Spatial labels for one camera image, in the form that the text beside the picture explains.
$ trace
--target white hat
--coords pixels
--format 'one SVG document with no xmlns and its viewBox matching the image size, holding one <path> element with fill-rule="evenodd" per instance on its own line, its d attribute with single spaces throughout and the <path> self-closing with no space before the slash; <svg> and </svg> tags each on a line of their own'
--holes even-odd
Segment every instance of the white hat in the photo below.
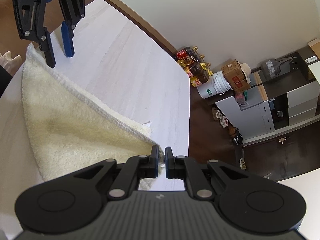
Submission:
<svg viewBox="0 0 320 240">
<path fill-rule="evenodd" d="M 249 65 L 247 63 L 243 63 L 240 64 L 241 70 L 243 71 L 245 78 L 247 80 L 247 83 L 250 84 L 251 80 L 250 80 L 250 74 L 251 74 L 251 68 L 249 67 Z"/>
</svg>

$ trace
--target metal screw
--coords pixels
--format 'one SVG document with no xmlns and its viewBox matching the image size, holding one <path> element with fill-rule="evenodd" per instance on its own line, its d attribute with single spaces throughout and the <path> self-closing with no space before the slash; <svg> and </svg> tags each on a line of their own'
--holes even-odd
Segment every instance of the metal screw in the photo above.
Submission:
<svg viewBox="0 0 320 240">
<path fill-rule="evenodd" d="M 111 197 L 122 197 L 125 194 L 124 190 L 115 188 L 109 191 Z"/>
<path fill-rule="evenodd" d="M 199 197 L 211 197 L 212 196 L 212 191 L 207 190 L 207 189 L 201 189 L 197 191 L 197 195 Z"/>
</svg>

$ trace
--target gray bag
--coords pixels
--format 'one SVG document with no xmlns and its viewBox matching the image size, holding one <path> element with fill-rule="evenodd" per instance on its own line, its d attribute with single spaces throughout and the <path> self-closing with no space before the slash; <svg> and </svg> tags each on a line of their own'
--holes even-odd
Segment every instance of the gray bag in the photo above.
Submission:
<svg viewBox="0 0 320 240">
<path fill-rule="evenodd" d="M 275 78 L 281 71 L 281 74 L 289 72 L 291 61 L 292 57 L 264 60 L 263 63 L 261 63 L 261 70 L 266 80 Z"/>
</svg>

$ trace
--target towel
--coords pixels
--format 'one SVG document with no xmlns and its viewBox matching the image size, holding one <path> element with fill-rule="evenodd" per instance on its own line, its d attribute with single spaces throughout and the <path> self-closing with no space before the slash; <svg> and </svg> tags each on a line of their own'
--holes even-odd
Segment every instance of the towel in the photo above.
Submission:
<svg viewBox="0 0 320 240">
<path fill-rule="evenodd" d="M 132 156 L 150 155 L 152 146 L 158 145 L 150 139 L 148 127 L 122 116 L 48 67 L 33 44 L 23 63 L 22 103 L 44 181 L 108 158 L 124 163 Z"/>
</svg>

